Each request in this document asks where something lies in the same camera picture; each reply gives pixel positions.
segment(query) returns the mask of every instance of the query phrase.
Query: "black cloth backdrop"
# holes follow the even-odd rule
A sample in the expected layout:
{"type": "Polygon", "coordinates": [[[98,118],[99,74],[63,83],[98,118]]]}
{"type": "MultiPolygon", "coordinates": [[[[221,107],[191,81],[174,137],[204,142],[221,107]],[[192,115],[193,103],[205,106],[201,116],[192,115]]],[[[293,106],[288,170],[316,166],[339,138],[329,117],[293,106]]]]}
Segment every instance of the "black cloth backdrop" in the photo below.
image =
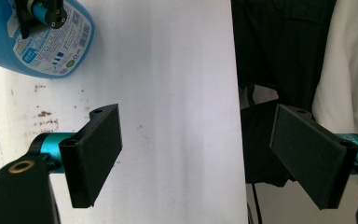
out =
{"type": "Polygon", "coordinates": [[[231,0],[239,86],[272,85],[279,100],[241,111],[247,183],[291,177],[269,149],[276,104],[311,111],[336,0],[231,0]]]}

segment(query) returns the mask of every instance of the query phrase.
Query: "white table surface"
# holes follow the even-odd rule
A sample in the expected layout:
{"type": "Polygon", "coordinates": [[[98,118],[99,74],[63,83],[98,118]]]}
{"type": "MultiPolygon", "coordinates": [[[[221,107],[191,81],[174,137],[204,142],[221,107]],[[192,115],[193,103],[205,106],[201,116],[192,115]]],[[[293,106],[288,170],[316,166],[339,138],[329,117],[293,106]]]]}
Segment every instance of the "white table surface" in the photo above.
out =
{"type": "Polygon", "coordinates": [[[95,206],[73,209],[51,175],[62,223],[247,223],[230,2],[80,2],[96,34],[71,76],[0,68],[0,167],[119,104],[124,147],[95,206]]]}

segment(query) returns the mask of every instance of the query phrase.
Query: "dark stain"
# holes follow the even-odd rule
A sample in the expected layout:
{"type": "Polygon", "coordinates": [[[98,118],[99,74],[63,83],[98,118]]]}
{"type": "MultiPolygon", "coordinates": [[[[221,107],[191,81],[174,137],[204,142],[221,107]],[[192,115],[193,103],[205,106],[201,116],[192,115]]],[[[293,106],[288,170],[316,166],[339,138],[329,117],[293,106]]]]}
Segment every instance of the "dark stain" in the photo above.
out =
{"type": "Polygon", "coordinates": [[[51,115],[50,112],[42,111],[42,112],[40,112],[40,114],[38,114],[37,116],[38,116],[39,118],[42,118],[42,117],[50,116],[50,115],[51,115]]]}
{"type": "Polygon", "coordinates": [[[46,88],[46,86],[42,86],[42,85],[40,85],[40,84],[36,84],[36,85],[34,85],[34,92],[37,92],[37,89],[39,89],[39,88],[46,88]]]}

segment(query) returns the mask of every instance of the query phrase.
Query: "screw hole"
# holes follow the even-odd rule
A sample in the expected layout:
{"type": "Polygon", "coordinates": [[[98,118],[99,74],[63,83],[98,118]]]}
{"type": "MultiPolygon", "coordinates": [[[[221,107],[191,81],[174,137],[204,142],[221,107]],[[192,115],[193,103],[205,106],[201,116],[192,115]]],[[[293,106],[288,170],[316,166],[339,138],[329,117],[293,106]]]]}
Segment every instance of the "screw hole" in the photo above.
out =
{"type": "Polygon", "coordinates": [[[19,174],[31,169],[34,166],[34,161],[19,161],[8,168],[12,174],[19,174]]]}

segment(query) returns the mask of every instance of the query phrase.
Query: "bottle label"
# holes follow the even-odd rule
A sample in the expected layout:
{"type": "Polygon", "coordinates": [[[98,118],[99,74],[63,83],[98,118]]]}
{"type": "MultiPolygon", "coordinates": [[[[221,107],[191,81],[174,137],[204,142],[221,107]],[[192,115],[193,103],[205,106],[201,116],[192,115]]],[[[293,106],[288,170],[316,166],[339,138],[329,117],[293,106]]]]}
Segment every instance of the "bottle label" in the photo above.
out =
{"type": "Polygon", "coordinates": [[[65,4],[68,14],[66,23],[60,29],[22,39],[20,29],[14,53],[25,66],[47,75],[65,76],[75,67],[86,51],[90,41],[91,23],[75,7],[65,4]]]}

